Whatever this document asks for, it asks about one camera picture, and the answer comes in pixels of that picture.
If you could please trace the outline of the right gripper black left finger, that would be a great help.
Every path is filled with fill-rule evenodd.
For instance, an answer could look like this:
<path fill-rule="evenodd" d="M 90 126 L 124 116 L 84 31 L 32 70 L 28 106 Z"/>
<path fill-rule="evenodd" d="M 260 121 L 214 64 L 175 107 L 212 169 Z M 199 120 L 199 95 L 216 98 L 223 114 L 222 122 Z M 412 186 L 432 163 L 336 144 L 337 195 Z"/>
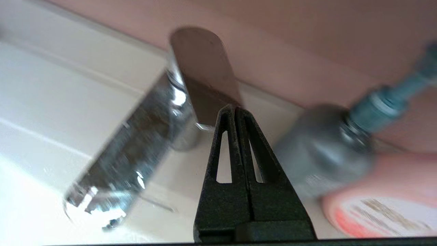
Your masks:
<path fill-rule="evenodd" d="M 223 133 L 228 135 L 231 183 L 219 183 Z M 235 107 L 229 105 L 217 115 L 209 161 L 194 222 L 195 242 L 234 242 L 236 227 L 250 219 L 247 178 L 236 131 Z"/>

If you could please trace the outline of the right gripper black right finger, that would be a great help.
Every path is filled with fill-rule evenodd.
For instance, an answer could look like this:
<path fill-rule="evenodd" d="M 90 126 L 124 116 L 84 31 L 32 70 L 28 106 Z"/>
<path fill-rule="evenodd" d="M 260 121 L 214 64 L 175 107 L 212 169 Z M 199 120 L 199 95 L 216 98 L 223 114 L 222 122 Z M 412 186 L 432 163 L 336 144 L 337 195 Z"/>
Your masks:
<path fill-rule="evenodd" d="M 309 216 L 253 115 L 236 109 L 236 129 L 254 221 L 309 225 Z"/>

